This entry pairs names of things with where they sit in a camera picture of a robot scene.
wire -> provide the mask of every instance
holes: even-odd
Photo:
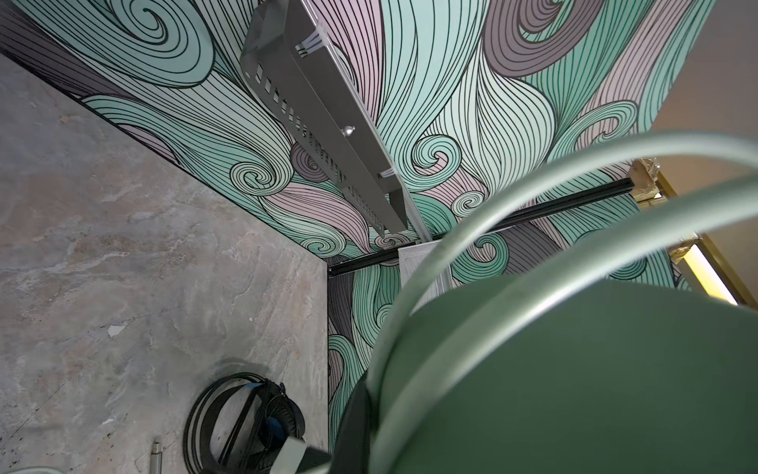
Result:
[[[547,163],[517,180],[479,206],[434,247],[395,299],[371,352],[366,389],[379,407],[380,387],[387,360],[416,303],[455,258],[500,219],[528,200],[590,171],[647,156],[692,155],[738,162],[758,168],[758,143],[710,132],[642,133],[592,145]]]
[[[211,402],[214,393],[224,386],[226,383],[233,380],[244,380],[248,383],[262,384],[265,382],[265,378],[252,372],[240,372],[234,375],[223,377],[213,382],[208,386],[193,404],[192,409],[189,411],[187,417],[187,423],[184,426],[183,435],[183,449],[182,454],[184,457],[184,465],[187,467],[187,471],[190,474],[200,474],[202,471],[202,462],[198,454],[198,427],[202,423],[202,418],[205,415],[205,406]]]
[[[476,237],[522,201],[602,165],[650,155],[705,155],[758,167],[758,143],[713,133],[646,134],[592,146],[545,165],[482,205],[453,230],[423,261],[393,305],[392,330],[383,350],[391,350],[418,297],[428,284]],[[576,243],[523,275],[492,297],[440,345],[411,377],[385,415],[371,446],[369,472],[384,474],[449,390],[523,327],[626,262],[639,258],[692,231],[718,228],[758,215],[758,177],[751,175],[672,199],[666,206],[626,219]],[[416,280],[406,293],[406,288]],[[503,314],[502,308],[509,310]],[[374,392],[388,353],[372,357]]]
[[[8,471],[5,474],[63,474],[63,472],[53,467],[24,467],[15,471]]]

mural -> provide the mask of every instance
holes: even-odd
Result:
[[[714,1],[312,3],[438,234],[545,162],[648,130]],[[412,229],[378,236],[248,91],[237,58],[257,4],[2,2],[0,50],[321,258],[414,240]],[[532,203],[627,169],[589,173]],[[530,223],[518,238],[482,237],[453,275],[465,283],[522,271],[635,212],[620,196]],[[684,285],[665,253],[611,276]],[[398,291],[392,265],[330,281],[333,427]]]

black headphones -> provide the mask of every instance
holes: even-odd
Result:
[[[224,442],[224,449],[216,458],[211,453],[211,437],[218,416],[227,401],[244,388],[251,390]],[[238,437],[256,399],[259,405],[252,427],[244,444],[240,445]],[[198,397],[184,429],[184,463],[190,474],[267,474],[285,440],[289,437],[302,440],[304,434],[305,418],[295,402],[288,398],[284,384],[276,385],[251,372],[241,372],[217,380]],[[239,453],[240,447],[242,456],[230,466],[232,454],[235,449]]]

perforated metal housing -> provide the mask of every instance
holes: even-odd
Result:
[[[240,66],[250,89],[379,235],[407,228],[387,151],[307,2],[260,4]]]
[[[413,276],[413,272],[416,271],[418,266],[429,255],[434,247],[437,246],[439,240],[434,242],[422,243],[420,245],[403,247],[397,250],[398,263],[400,267],[400,285],[405,286],[408,280]],[[440,273],[440,275],[434,280],[434,283],[426,290],[424,296],[416,303],[414,311],[421,308],[426,303],[429,303],[434,298],[445,293],[449,289],[453,288],[453,277],[450,274],[450,268]]]

black metal rail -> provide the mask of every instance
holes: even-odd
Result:
[[[495,224],[488,233],[503,231],[509,227],[524,222],[533,221],[542,217],[557,214],[558,212],[568,211],[569,209],[575,209],[577,207],[586,206],[593,202],[602,201],[616,196],[626,194],[634,187],[634,183],[631,179],[624,178],[622,180],[613,181],[612,183],[604,184],[603,186],[594,187],[591,190],[580,191],[578,193],[569,194],[568,196],[553,199],[552,201],[542,202],[534,206],[519,209],[513,212],[502,221]],[[438,234],[432,237],[433,240],[439,240],[445,237],[445,234]],[[388,262],[392,259],[396,259],[398,256],[398,249],[403,247],[415,245],[416,242],[408,242],[391,249],[381,250],[371,255],[358,257],[357,259],[347,260],[346,262],[336,263],[329,267],[328,277],[336,277],[338,275],[344,275],[346,273],[360,270],[371,265],[376,265],[382,262]]]

